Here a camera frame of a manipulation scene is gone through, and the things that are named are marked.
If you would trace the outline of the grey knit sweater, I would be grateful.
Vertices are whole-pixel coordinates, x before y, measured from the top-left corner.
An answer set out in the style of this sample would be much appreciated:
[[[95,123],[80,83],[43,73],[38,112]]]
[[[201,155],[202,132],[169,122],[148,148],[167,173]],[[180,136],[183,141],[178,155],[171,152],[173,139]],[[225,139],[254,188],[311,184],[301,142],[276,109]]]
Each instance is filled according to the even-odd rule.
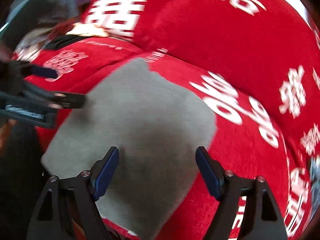
[[[198,96],[137,58],[71,111],[41,161],[49,173],[69,178],[110,147],[119,148],[119,165],[98,210],[139,238],[154,239],[196,178],[196,149],[208,146],[215,132],[215,114]]]

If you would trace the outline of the black cloth item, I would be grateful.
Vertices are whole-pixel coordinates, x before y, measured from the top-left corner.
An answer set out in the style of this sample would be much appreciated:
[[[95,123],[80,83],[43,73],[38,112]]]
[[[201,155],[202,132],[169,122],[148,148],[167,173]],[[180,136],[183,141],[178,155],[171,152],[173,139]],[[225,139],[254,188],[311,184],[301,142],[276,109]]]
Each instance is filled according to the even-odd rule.
[[[86,36],[79,36],[79,35],[65,35],[65,36],[58,36],[54,38],[52,41],[47,43],[44,46],[45,50],[59,50],[65,48],[68,45],[71,45],[75,42],[82,41],[87,39]]]

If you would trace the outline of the white cloth item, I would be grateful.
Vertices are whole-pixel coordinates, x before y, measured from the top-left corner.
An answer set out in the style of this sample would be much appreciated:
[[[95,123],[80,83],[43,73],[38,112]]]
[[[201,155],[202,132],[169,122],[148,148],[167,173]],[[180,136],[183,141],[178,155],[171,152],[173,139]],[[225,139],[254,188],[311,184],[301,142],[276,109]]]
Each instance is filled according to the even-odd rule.
[[[76,35],[82,37],[109,37],[108,32],[94,23],[75,23],[66,35]]]

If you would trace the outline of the grey blue denim garment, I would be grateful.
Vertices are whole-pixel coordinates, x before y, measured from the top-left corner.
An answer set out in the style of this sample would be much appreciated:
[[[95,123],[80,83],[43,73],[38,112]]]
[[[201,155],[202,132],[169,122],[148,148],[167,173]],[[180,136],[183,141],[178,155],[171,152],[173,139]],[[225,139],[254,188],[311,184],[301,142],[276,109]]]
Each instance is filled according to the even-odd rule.
[[[319,155],[311,158],[310,181],[311,181],[311,219],[313,219],[319,208],[319,188],[320,188],[320,167]]]

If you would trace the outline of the red pillow with white characters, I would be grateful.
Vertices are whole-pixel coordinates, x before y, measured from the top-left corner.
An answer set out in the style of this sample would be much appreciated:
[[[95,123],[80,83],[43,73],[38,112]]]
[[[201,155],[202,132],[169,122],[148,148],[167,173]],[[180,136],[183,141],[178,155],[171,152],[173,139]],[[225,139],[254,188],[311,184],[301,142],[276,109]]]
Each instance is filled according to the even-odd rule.
[[[285,0],[92,0],[85,20],[222,76],[319,153],[319,47]]]

